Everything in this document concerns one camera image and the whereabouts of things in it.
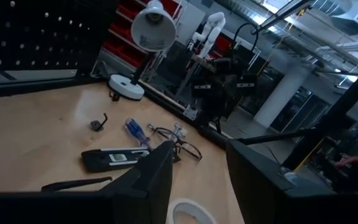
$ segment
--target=lamp base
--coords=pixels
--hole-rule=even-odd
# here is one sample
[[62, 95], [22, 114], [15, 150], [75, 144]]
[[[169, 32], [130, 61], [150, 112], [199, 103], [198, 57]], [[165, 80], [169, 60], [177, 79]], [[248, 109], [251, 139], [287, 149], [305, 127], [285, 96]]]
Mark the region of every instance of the lamp base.
[[131, 79], [115, 74], [110, 76], [109, 86], [112, 91], [130, 100], [141, 100], [144, 89], [138, 84], [132, 84]]

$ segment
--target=blue screwdriver handle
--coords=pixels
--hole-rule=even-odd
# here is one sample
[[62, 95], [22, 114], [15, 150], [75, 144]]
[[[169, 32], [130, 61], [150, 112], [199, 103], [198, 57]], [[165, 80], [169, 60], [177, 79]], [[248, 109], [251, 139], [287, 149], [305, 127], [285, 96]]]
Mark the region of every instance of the blue screwdriver handle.
[[136, 123], [134, 119], [128, 118], [125, 121], [125, 128], [129, 132], [129, 134], [134, 136], [140, 142], [140, 146], [150, 147], [150, 138], [146, 137], [143, 132], [143, 129]]

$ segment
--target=eyeglasses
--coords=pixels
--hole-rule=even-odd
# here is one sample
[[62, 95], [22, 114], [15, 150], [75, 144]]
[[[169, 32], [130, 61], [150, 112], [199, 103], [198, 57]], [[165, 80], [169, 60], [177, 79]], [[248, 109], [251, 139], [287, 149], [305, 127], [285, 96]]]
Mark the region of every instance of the eyeglasses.
[[153, 130], [153, 134], [154, 133], [157, 133], [160, 136], [169, 139], [173, 142], [173, 148], [176, 155], [175, 156], [176, 160], [180, 161], [180, 158], [177, 155], [179, 155], [181, 150], [187, 152], [189, 155], [194, 157], [198, 162], [203, 158], [203, 155], [200, 153], [200, 150], [198, 150], [196, 146], [180, 139], [173, 131], [166, 128], [155, 128]]

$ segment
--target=hand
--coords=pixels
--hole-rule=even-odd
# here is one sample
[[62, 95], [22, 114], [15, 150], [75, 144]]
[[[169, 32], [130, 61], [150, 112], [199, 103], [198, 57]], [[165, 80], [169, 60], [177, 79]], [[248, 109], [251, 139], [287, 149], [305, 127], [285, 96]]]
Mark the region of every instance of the hand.
[[358, 156], [347, 157], [339, 162], [336, 162], [334, 166], [336, 168], [343, 168], [346, 165], [354, 165], [354, 164], [358, 165]]

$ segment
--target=white column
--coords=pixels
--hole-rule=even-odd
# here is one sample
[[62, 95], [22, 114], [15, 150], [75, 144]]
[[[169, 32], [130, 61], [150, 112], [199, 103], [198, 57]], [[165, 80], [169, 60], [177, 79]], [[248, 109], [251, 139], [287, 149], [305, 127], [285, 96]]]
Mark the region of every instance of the white column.
[[266, 128], [270, 127], [310, 73], [310, 69], [299, 65], [288, 69], [287, 74], [259, 109], [254, 120]]

